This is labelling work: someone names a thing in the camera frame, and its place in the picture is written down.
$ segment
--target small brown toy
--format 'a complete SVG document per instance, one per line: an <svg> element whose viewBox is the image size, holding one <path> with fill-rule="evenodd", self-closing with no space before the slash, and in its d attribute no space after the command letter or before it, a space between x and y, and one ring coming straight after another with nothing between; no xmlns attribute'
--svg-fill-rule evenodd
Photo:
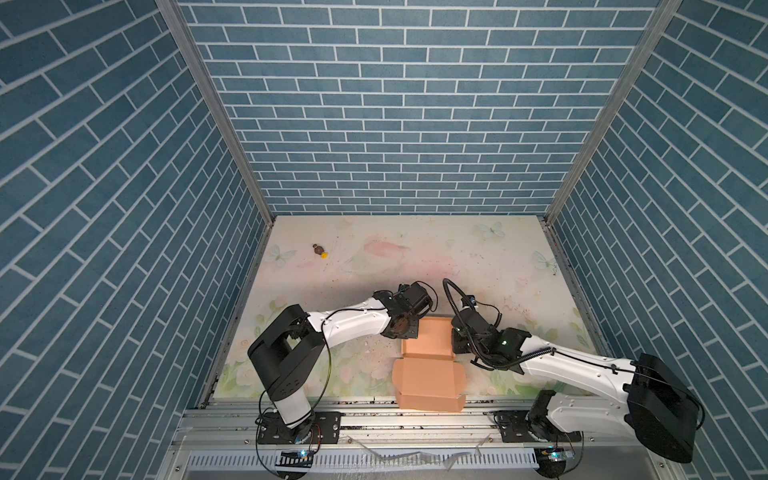
<svg viewBox="0 0 768 480"><path fill-rule="evenodd" d="M312 248L315 249L315 253L320 255L320 258L327 258L328 257L328 253L326 252L326 250L324 248L322 248L320 245L318 245L317 243L312 245Z"/></svg>

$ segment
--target metal corner post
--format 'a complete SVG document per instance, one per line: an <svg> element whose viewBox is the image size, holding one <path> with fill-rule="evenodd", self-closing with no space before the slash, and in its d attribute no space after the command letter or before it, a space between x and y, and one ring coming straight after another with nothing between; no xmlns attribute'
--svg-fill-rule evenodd
<svg viewBox="0 0 768 480"><path fill-rule="evenodd" d="M203 96L203 100L208 105L211 116L213 116L216 126L219 127L221 137L224 139L224 143L227 144L227 148L232 154L237 170L245 180L245 184L248 187L253 201L256 202L256 206L264 217L264 221L267 226L271 226L274 222L274 215L270 210L270 205L267 203L261 188L256 180L256 176L253 174L253 168L248 162L243 145L235 134L234 127L230 121L230 117L227 114L227 110L224 108L221 98L214 86L214 81L210 76L208 68L205 66L203 57L200 55L200 51L197 49L194 39L192 38L192 31L187 25L187 21L184 19L184 14L181 12L177 0L156 0L157 7L160 9L160 14L163 15L163 20L168 25L168 30L171 36L176 41L176 45L181 52L181 56L184 57L184 61L187 63L187 67L190 69L192 78L200 89L200 94Z"/></svg>
<svg viewBox="0 0 768 480"><path fill-rule="evenodd" d="M587 134L587 138L581 145L576 158L574 159L571 169L565 175L563 184L555 194L552 203L547 208L547 212L544 216L548 225L553 225L555 219L563 210L568 196L576 187L581 174L586 170L587 165L592 160L594 152L598 149L598 145L603 141L603 137L608 132L608 128L613 123L616 114L619 112L619 108L624 103L624 100L629 95L632 85L640 76L640 73L645 66L645 63L650 58L650 54L653 53L656 44L661 40L661 35L664 30L667 29L674 13L677 12L677 8L680 7L682 0L659 0L659 5L654 10L648 19L648 24L643 32L640 41L632 51L627 64L624 66L624 70L621 71L621 75L616 80L616 85L608 96L608 100L605 102L602 110L598 114L597 119L594 121L592 130Z"/></svg>

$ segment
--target cardboard box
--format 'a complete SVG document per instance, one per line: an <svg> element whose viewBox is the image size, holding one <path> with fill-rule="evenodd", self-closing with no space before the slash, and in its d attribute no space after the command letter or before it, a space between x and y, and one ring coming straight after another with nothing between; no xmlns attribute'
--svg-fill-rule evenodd
<svg viewBox="0 0 768 480"><path fill-rule="evenodd" d="M404 358L395 360L392 383L401 409L461 412L466 404L464 366L453 361L451 320L425 317L419 338L402 341Z"/></svg>

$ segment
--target open cardboard box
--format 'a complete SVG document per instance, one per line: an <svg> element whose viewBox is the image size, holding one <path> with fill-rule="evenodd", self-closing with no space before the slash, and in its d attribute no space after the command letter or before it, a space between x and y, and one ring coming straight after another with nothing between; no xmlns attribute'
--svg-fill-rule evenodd
<svg viewBox="0 0 768 480"><path fill-rule="evenodd" d="M466 403L464 366L453 361L451 319L426 316L419 338L402 341L403 358L395 360L392 383L401 409L461 412Z"/></svg>

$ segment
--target side wall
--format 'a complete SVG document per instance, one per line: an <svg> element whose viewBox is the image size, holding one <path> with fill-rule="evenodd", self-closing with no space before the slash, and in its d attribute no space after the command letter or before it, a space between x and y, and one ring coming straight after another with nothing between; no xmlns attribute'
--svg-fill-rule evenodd
<svg viewBox="0 0 768 480"><path fill-rule="evenodd" d="M741 480L768 466L768 2L728 4L683 2L555 227L614 351L707 407L687 473Z"/></svg>
<svg viewBox="0 0 768 480"><path fill-rule="evenodd" d="M181 3L277 213L543 214L657 0Z"/></svg>
<svg viewBox="0 0 768 480"><path fill-rule="evenodd" d="M0 3L0 478L156 473L254 255L166 30L152 0Z"/></svg>

